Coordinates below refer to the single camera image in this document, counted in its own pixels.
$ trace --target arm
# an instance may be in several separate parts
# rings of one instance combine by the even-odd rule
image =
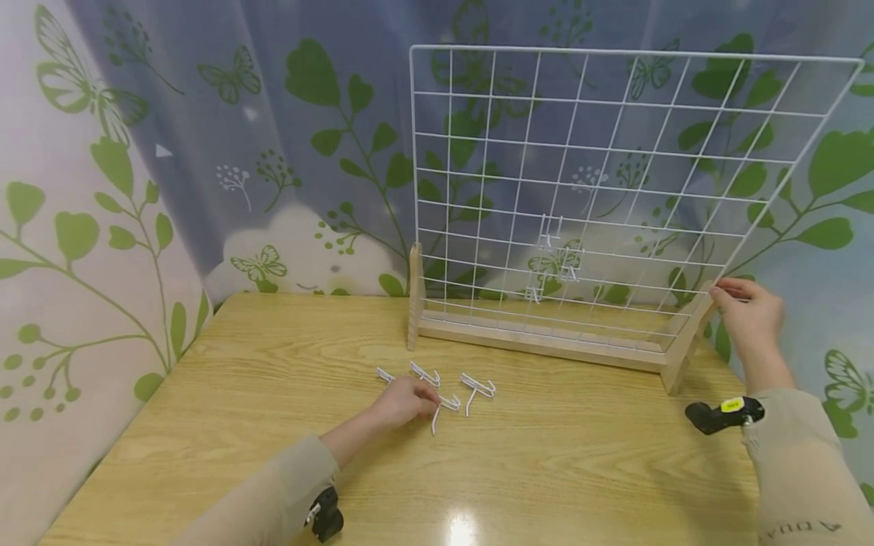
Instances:
[[[322,435],[308,436],[201,515],[178,546],[286,544],[302,528],[316,497],[369,443],[417,415],[432,415],[440,396],[430,385],[398,377],[371,407]]]
[[[765,417],[744,427],[759,480],[759,537],[773,546],[871,543],[874,516],[819,400],[798,390],[780,352],[783,302],[750,280],[711,290]]]

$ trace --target wire grid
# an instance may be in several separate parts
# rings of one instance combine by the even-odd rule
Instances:
[[[415,83],[415,61],[414,61],[414,53],[416,51],[425,51],[425,52],[447,52],[448,53],[448,89],[446,92],[436,92],[436,91],[428,91],[421,90],[416,88]],[[456,52],[486,52],[491,54],[491,62],[490,62],[490,71],[489,71],[489,93],[486,94],[477,94],[477,93],[457,93],[454,90],[454,58],[456,56]],[[513,95],[495,95],[495,79],[496,79],[496,61],[498,55],[507,54],[507,53],[530,53],[532,55],[536,55],[536,64],[534,68],[534,78],[531,84],[531,94],[528,96],[513,96]],[[579,74],[579,82],[577,84],[577,92],[576,97],[574,99],[564,98],[564,97],[550,97],[543,96],[538,91],[538,78],[541,71],[542,60],[545,55],[555,55],[562,54],[566,55],[568,53],[573,53],[574,55],[582,55],[584,56],[582,70]],[[581,92],[583,90],[583,84],[586,77],[586,71],[589,66],[589,60],[592,57],[596,56],[614,56],[614,57],[633,57],[634,61],[631,64],[631,68],[628,71],[628,82],[625,85],[624,93],[621,97],[621,100],[595,100],[595,99],[585,99],[581,98]],[[655,57],[669,57],[669,58],[679,58],[684,59],[683,71],[680,75],[679,81],[676,84],[676,90],[673,93],[671,101],[669,104],[662,104],[656,102],[645,102],[645,101],[629,101],[628,92],[632,86],[633,77],[636,74],[636,69],[638,63],[641,62],[641,58]],[[738,63],[738,68],[735,73],[732,75],[732,81],[729,85],[725,97],[721,100],[721,104],[719,107],[708,107],[703,105],[692,105],[692,104],[681,104],[677,102],[677,99],[680,96],[681,90],[683,89],[683,84],[687,82],[687,75],[690,68],[690,63],[694,59],[739,59],[742,62]],[[732,92],[737,84],[740,74],[742,70],[744,70],[744,66],[746,65],[746,69],[749,69],[749,66],[752,62],[755,61],[773,61],[773,62],[784,62],[784,63],[793,63],[794,66],[790,75],[788,76],[786,83],[782,86],[778,96],[773,101],[773,105],[771,108],[767,110],[763,109],[753,109],[753,108],[736,108],[729,107],[728,103],[732,97]],[[779,110],[779,106],[783,101],[783,98],[787,92],[787,90],[791,87],[796,74],[799,72],[799,69],[802,65],[805,64],[815,64],[815,63],[823,63],[826,65],[832,66],[847,66],[851,75],[848,78],[846,84],[841,89],[840,93],[829,103],[828,109],[823,114],[812,113],[812,112],[796,112],[796,111],[787,111],[787,110]],[[465,322],[465,314],[469,317],[474,315],[476,311],[479,312],[487,312],[490,315],[496,315],[497,321],[495,321],[495,326],[490,327],[492,329],[505,330],[510,332],[518,332],[519,327],[518,323],[522,323],[523,332],[528,332],[532,335],[543,336],[545,338],[563,338],[567,339],[569,336],[580,343],[591,343],[605,346],[623,346],[627,347],[628,342],[626,341],[628,338],[635,340],[633,344],[633,348],[640,351],[654,351],[654,352],[663,352],[667,350],[669,343],[676,338],[676,334],[671,334],[664,332],[661,329],[664,323],[667,322],[668,319],[675,316],[686,317],[685,320],[688,320],[695,309],[688,308],[672,308],[667,307],[665,304],[667,302],[668,296],[670,294],[676,293],[685,293],[689,296],[693,294],[702,294],[703,291],[699,288],[692,287],[691,289],[686,288],[678,288],[676,283],[680,278],[680,275],[677,274],[674,276],[674,279],[670,282],[670,285],[667,287],[656,287],[647,284],[643,284],[642,280],[645,277],[647,269],[652,263],[672,263],[676,264],[676,267],[679,267],[679,271],[682,273],[683,270],[687,266],[699,266],[699,267],[709,267],[713,270],[713,275],[710,278],[715,279],[721,277],[725,271],[728,269],[729,265],[738,255],[743,244],[749,239],[750,235],[753,232],[755,226],[760,222],[760,220],[768,213],[771,204],[774,199],[780,193],[782,187],[787,183],[787,181],[792,176],[795,168],[798,166],[802,157],[804,157],[809,151],[811,145],[816,140],[817,136],[821,133],[823,126],[825,125],[828,118],[832,115],[837,105],[840,103],[843,96],[850,89],[850,86],[855,79],[855,77],[861,72],[864,67],[864,63],[861,59],[849,59],[849,58],[833,58],[833,57],[814,57],[814,56],[793,56],[793,55],[761,55],[761,54],[748,54],[748,53],[718,53],[718,52],[670,52],[670,51],[644,51],[644,50],[595,50],[595,49],[563,49],[563,48],[552,48],[552,47],[515,47],[515,46],[479,46],[479,45],[414,45],[410,49],[410,100],[412,107],[412,118],[413,118],[413,173],[414,173],[414,188],[415,188],[415,223],[416,223],[416,240],[418,242],[421,241],[421,234],[429,234],[435,237],[443,237],[444,238],[444,254],[443,256],[433,255],[433,254],[422,254],[422,259],[424,260],[445,260],[445,267],[443,278],[436,279],[433,277],[428,277],[426,274],[425,281],[430,281],[433,283],[439,283],[443,286],[443,297],[441,299],[434,297],[426,297],[426,305],[425,309],[429,308],[441,308],[443,311],[442,320],[445,321],[461,321]],[[447,116],[447,127],[446,133],[433,133],[427,131],[417,131],[416,129],[416,97],[417,95],[423,96],[445,96],[448,97],[448,116]],[[452,121],[453,121],[453,113],[455,112],[453,108],[454,99],[488,99],[488,106],[486,108],[486,120],[489,121],[485,124],[485,135],[484,137],[474,137],[474,136],[466,136],[466,135],[458,135],[453,133]],[[527,102],[527,120],[525,126],[525,135],[522,141],[508,140],[508,139],[498,139],[491,137],[489,134],[491,120],[492,120],[492,105],[495,100],[513,100],[520,102]],[[571,115],[571,121],[568,127],[567,135],[565,138],[564,144],[559,144],[555,142],[537,142],[532,141],[530,139],[531,135],[531,119],[534,115],[535,106],[537,103],[569,103],[573,105],[573,111]],[[618,114],[616,115],[616,119],[613,125],[612,134],[610,137],[609,144],[606,147],[602,146],[584,146],[578,144],[572,144],[572,134],[574,131],[574,121],[577,117],[578,107],[581,104],[592,104],[592,105],[606,105],[606,106],[615,106],[618,107]],[[667,110],[664,116],[664,120],[662,122],[660,131],[658,133],[657,138],[655,139],[655,144],[653,145],[652,150],[641,150],[641,149],[628,149],[619,146],[615,146],[616,136],[619,132],[622,115],[626,106],[634,106],[634,107],[646,107],[651,109],[659,109],[659,110]],[[715,119],[712,120],[711,125],[708,129],[707,135],[704,138],[704,142],[700,147],[698,153],[684,153],[672,150],[659,149],[660,144],[662,143],[662,138],[665,134],[665,129],[669,124],[670,116],[673,112],[677,110],[689,110],[689,111],[703,111],[703,112],[711,112],[715,113]],[[718,126],[718,121],[723,114],[728,113],[729,115],[741,115],[741,114],[756,114],[756,115],[765,115],[765,120],[760,124],[760,128],[753,138],[753,143],[750,144],[746,152],[743,156],[729,156],[729,155],[713,155],[707,154],[705,151],[707,150],[707,145],[713,136],[716,127]],[[800,152],[797,153],[791,159],[765,159],[765,158],[752,158],[751,153],[755,150],[755,143],[759,140],[759,138],[763,135],[766,127],[768,126],[768,122],[772,119],[772,117],[777,114],[779,116],[786,117],[794,117],[794,118],[809,118],[815,121],[818,121],[815,129],[811,132],[809,138],[807,139],[805,145],[801,149]],[[421,167],[419,165],[419,156],[417,154],[417,141],[420,137],[429,137],[429,138],[445,138],[447,141],[447,160],[446,160],[446,169],[445,170],[437,170],[427,167]],[[469,173],[469,172],[460,172],[452,169],[451,162],[451,154],[452,154],[452,143],[453,141],[470,141],[470,142],[481,142],[482,143],[482,170],[479,173]],[[501,144],[513,144],[520,145],[522,147],[522,159],[519,165],[519,171],[517,176],[496,176],[490,175],[486,172],[486,164],[487,157],[489,152],[489,144],[490,143],[501,143]],[[537,178],[530,178],[524,175],[525,171],[525,158],[526,152],[530,145],[536,145],[539,147],[549,147],[549,148],[559,148],[562,149],[562,157],[561,162],[558,168],[558,175],[555,180],[543,180]],[[601,164],[601,168],[595,171],[597,174],[597,182],[591,188],[591,196],[588,199],[588,203],[586,208],[583,211],[583,214],[580,214],[580,218],[572,218],[566,216],[557,216],[555,213],[556,202],[558,198],[558,191],[560,187],[570,186],[569,183],[562,183],[562,175],[565,171],[565,160],[567,158],[567,153],[569,150],[580,149],[580,150],[592,150],[604,152],[603,163]],[[606,172],[606,168],[610,159],[611,154],[613,153],[636,153],[646,155],[648,157],[646,161],[646,167],[643,171],[643,175],[641,180],[647,180],[647,175],[649,173],[650,167],[652,166],[653,160],[657,156],[665,156],[665,157],[686,157],[691,159],[691,168],[689,170],[689,174],[685,177],[683,182],[682,189],[679,192],[673,191],[662,191],[662,190],[650,190],[642,188],[642,184],[639,184],[637,187],[629,187],[621,188],[610,186],[608,187],[610,191],[626,191],[634,194],[632,204],[628,209],[628,215],[626,216],[623,222],[610,222],[606,220],[598,220],[592,218],[592,211],[594,204],[596,202],[598,192],[600,190],[605,190],[607,186],[602,186],[602,182],[604,178],[601,173]],[[721,195],[712,197],[712,196],[703,196],[700,194],[693,194],[687,192],[687,189],[690,186],[690,182],[693,178],[693,175],[697,171],[698,164],[703,159],[712,159],[712,160],[721,160],[726,162],[736,162],[737,168],[734,171],[734,174],[731,177],[729,183],[725,186],[725,190]],[[737,179],[739,173],[743,169],[744,165],[751,160],[756,162],[763,162],[766,164],[774,164],[780,165],[788,168],[786,174],[781,178],[778,182],[777,187],[773,190],[773,193],[768,197],[766,201],[764,201],[764,205],[761,207],[759,215],[755,218],[755,221],[752,221],[750,227],[746,230],[745,233],[733,233],[733,232],[717,232],[710,230],[711,223],[713,219],[717,216],[717,212],[723,203],[736,203],[736,204],[756,204],[763,203],[759,199],[754,198],[744,198],[744,197],[733,197],[729,196],[729,189],[734,184]],[[437,175],[442,175],[446,177],[446,201],[445,202],[435,202],[427,199],[423,199],[419,194],[419,174],[422,173],[433,173]],[[474,177],[480,179],[479,184],[479,203],[478,206],[471,206],[470,204],[455,204],[449,203],[450,196],[450,180],[452,176],[467,176]],[[513,204],[512,211],[503,211],[498,209],[487,209],[483,207],[484,198],[485,198],[485,183],[487,180],[500,180],[502,183],[507,183],[509,178],[514,178],[516,182],[515,188],[515,201]],[[543,184],[545,186],[551,186],[553,188],[552,198],[551,198],[551,206],[548,211],[539,211],[539,213],[531,213],[526,211],[519,210],[519,198],[522,188],[522,183],[534,183],[534,184]],[[675,203],[671,207],[670,213],[668,215],[668,219],[664,222],[664,226],[660,228],[658,231],[660,233],[659,239],[664,239],[665,234],[677,233],[677,234],[687,234],[687,235],[695,235],[696,240],[695,244],[691,247],[688,255],[683,260],[676,259],[662,259],[659,258],[656,254],[656,248],[658,247],[658,243],[655,242],[652,245],[652,250],[648,255],[645,256],[633,256],[618,253],[618,242],[614,244],[614,248],[611,252],[603,252],[603,251],[594,251],[591,248],[586,249],[586,230],[590,225],[607,225],[607,226],[615,226],[623,229],[641,229],[640,225],[631,224],[630,219],[632,212],[635,209],[635,205],[637,203],[638,198],[641,195],[657,195],[657,196],[666,196],[675,198]],[[675,216],[677,209],[680,206],[680,201],[684,197],[696,197],[696,198],[709,198],[716,201],[715,208],[712,209],[712,212],[708,213],[708,217],[704,224],[704,227],[701,230],[687,230],[681,228],[672,228],[670,227],[671,219]],[[441,229],[434,229],[433,227],[425,227],[420,222],[420,207],[425,205],[440,205],[446,208],[445,214],[445,224]],[[472,211],[476,220],[476,229],[475,235],[466,234],[462,232],[453,232],[450,229],[450,211],[452,209],[460,210],[460,211]],[[510,233],[509,236],[504,238],[492,238],[486,237],[482,234],[482,214],[487,211],[490,215],[509,215],[510,216]],[[535,240],[529,241],[518,241],[514,240],[514,236],[516,235],[516,221],[518,218],[533,218],[540,220],[540,231],[536,236]],[[547,272],[537,272],[539,275],[543,275],[544,278],[556,277],[559,280],[564,281],[564,286],[561,291],[561,295],[545,295],[538,294],[538,288],[533,286],[531,280],[536,272],[533,269],[520,269],[517,267],[510,266],[510,255],[514,247],[529,247],[535,248],[538,250],[551,249],[551,240],[553,238],[557,240],[561,240],[561,232],[562,228],[571,229],[575,231],[579,229],[579,237],[575,240],[578,240],[576,248],[566,248],[566,254],[563,258],[563,263],[561,266],[561,270],[558,274],[555,273],[547,273]],[[474,241],[474,255],[470,259],[457,259],[451,258],[449,254],[449,239],[451,237],[455,238],[466,238],[472,239]],[[722,237],[728,238],[734,242],[733,249],[731,254],[727,259],[717,259],[713,261],[700,261],[693,260],[696,249],[699,245],[703,244],[703,240],[705,236],[713,236],[713,237]],[[498,243],[507,246],[507,254],[506,259],[504,261],[503,267],[498,267],[497,269],[501,270],[501,287],[499,289],[490,288],[491,292],[497,293],[498,299],[496,305],[486,305],[482,306],[475,300],[477,295],[476,285],[476,274],[471,275],[470,281],[466,282],[458,282],[448,280],[448,268],[450,264],[457,264],[461,266],[472,266],[474,268],[474,272],[477,271],[477,267],[480,265],[479,262],[479,251],[480,251],[480,243],[481,242],[490,242],[490,243]],[[580,261],[583,259],[592,259],[592,257],[607,259],[610,257],[615,257],[623,260],[633,260],[636,265],[640,268],[640,274],[637,277],[636,282],[628,283],[621,282],[618,280],[611,280],[607,278],[607,273],[601,276],[598,279],[586,277],[581,273],[579,267],[574,268],[574,266],[567,267],[565,264],[568,262],[568,255],[572,255],[575,259],[579,259]],[[520,313],[518,311],[509,311],[503,308],[503,303],[505,300],[511,299],[513,297],[517,297],[519,295],[518,291],[509,290],[506,287],[507,276],[508,273],[520,273],[522,275],[527,275],[527,285],[524,289],[523,297],[528,301],[527,308],[524,313]],[[567,291],[572,281],[584,281],[584,282],[597,282],[603,286],[603,283],[609,282],[612,285],[618,285],[627,287],[629,291],[629,295],[626,299],[624,305],[614,305],[609,302],[600,301],[598,297],[592,298],[591,301],[583,302],[584,305],[588,307],[588,311],[584,313],[584,317],[580,318],[581,313],[573,313],[570,314],[571,318],[567,318],[562,315],[562,306],[566,303],[570,306],[575,306],[579,308],[580,301],[574,300],[567,297]],[[469,290],[470,297],[467,300],[450,300],[449,298],[449,287],[457,286],[459,288],[463,288],[465,290]],[[635,294],[638,290],[656,290],[662,291],[663,297],[657,306],[632,306],[635,301]],[[532,305],[539,305],[541,302],[549,301],[549,302],[557,302],[557,306],[544,306],[551,310],[552,312],[546,316],[545,314],[532,314],[531,309]],[[598,308],[600,310],[600,314],[595,316],[594,310]],[[604,324],[604,311],[608,311],[612,314],[613,319],[611,320],[612,324],[607,325]],[[629,315],[638,315],[638,318],[635,320],[629,320],[631,317]],[[648,315],[653,317],[653,321],[641,321],[639,319],[639,315]],[[537,331],[528,331],[528,326],[530,323],[539,323],[541,325],[545,324],[549,327],[548,333],[544,334],[544,330],[542,328],[538,328]],[[584,334],[597,332],[600,334],[599,341],[593,341],[591,336],[586,336],[584,339]],[[658,345],[652,343],[654,340],[665,340],[668,343],[659,343]]]

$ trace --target white wire grid panel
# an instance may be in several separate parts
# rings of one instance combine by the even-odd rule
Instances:
[[[556,75],[556,60],[569,57],[579,73]],[[756,229],[773,228],[771,205],[863,66],[414,45],[425,309],[480,328],[474,317],[663,352],[676,336],[664,324],[690,316],[684,304],[729,271]]]

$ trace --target left hand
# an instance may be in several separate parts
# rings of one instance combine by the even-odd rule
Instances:
[[[392,381],[368,412],[387,428],[405,425],[415,417],[434,415],[440,395],[430,384],[409,376]]]

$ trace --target wooden stand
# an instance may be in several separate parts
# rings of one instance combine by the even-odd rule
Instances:
[[[714,303],[704,286],[661,331],[656,341],[625,340],[605,335],[580,334],[557,328],[497,321],[466,314],[425,310],[421,245],[410,251],[410,314],[406,347],[414,350],[419,335],[456,342],[559,356],[591,363],[655,372],[665,391],[676,395],[690,365],[691,353],[704,331]]]

